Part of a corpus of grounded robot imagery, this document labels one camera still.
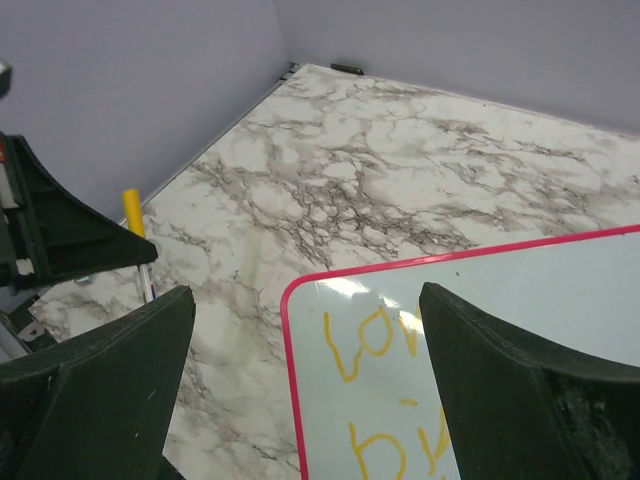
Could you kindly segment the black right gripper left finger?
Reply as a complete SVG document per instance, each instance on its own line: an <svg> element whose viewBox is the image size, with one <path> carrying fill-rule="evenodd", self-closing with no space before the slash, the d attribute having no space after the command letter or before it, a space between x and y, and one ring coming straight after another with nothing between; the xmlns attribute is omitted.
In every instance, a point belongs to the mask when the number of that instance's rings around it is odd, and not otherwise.
<svg viewBox="0 0 640 480"><path fill-rule="evenodd" d="M194 329L178 286L1 365L4 479L178 479L164 457Z"/></svg>

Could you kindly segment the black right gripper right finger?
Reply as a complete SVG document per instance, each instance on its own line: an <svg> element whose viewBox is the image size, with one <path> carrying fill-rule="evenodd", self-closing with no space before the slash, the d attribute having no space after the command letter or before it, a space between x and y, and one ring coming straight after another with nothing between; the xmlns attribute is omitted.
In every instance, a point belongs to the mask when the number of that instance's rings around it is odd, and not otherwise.
<svg viewBox="0 0 640 480"><path fill-rule="evenodd" d="M461 478L638 478L637 367L547 340L436 283L419 306Z"/></svg>

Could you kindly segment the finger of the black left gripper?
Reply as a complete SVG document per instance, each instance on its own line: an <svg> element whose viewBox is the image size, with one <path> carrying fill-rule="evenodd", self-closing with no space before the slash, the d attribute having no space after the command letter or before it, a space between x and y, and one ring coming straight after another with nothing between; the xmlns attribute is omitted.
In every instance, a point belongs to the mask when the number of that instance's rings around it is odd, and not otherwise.
<svg viewBox="0 0 640 480"><path fill-rule="evenodd" d="M1 135L1 285L14 293L152 263L154 244L62 187L20 135Z"/></svg>

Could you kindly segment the yellow marker cap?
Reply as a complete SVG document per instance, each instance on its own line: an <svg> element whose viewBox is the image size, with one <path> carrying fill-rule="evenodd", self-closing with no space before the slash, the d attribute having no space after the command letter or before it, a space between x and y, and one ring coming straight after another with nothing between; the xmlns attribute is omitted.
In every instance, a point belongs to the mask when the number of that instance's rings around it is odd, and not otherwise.
<svg viewBox="0 0 640 480"><path fill-rule="evenodd" d="M128 189L122 193L126 222L129 230L141 238L145 238L145 227L137 189Z"/></svg>

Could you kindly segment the pink framed whiteboard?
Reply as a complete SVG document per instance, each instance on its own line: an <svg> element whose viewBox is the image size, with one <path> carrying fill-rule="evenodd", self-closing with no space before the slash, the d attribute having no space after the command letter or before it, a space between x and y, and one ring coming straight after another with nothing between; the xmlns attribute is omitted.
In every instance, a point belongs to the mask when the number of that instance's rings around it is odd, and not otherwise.
<svg viewBox="0 0 640 480"><path fill-rule="evenodd" d="M307 275L281 300L303 478L463 479L422 323L425 283L639 370L637 226Z"/></svg>

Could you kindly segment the white marker pen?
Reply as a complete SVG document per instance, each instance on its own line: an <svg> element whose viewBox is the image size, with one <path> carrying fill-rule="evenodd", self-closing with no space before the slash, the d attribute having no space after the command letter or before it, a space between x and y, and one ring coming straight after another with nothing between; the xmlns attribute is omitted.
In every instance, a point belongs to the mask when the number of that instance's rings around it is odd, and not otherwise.
<svg viewBox="0 0 640 480"><path fill-rule="evenodd" d="M155 288L151 280L150 268L147 264L138 265L138 274L145 303L149 303L156 298Z"/></svg>

